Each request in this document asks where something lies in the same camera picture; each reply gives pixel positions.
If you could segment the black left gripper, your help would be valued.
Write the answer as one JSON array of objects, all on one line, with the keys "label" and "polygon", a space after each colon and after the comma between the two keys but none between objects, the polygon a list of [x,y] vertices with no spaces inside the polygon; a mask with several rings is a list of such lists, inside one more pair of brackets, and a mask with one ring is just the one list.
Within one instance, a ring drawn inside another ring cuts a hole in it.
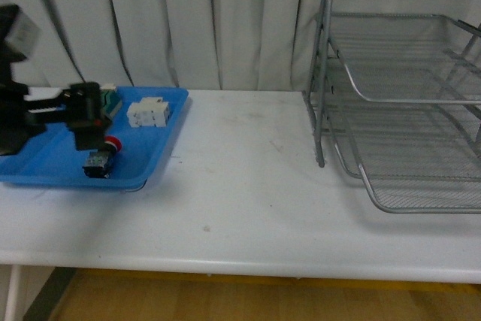
[{"label": "black left gripper", "polygon": [[67,123],[76,150],[98,149],[104,144],[109,122],[104,120],[98,83],[75,83],[55,98],[26,100],[26,85],[1,85],[1,155],[18,154],[48,123]]}]

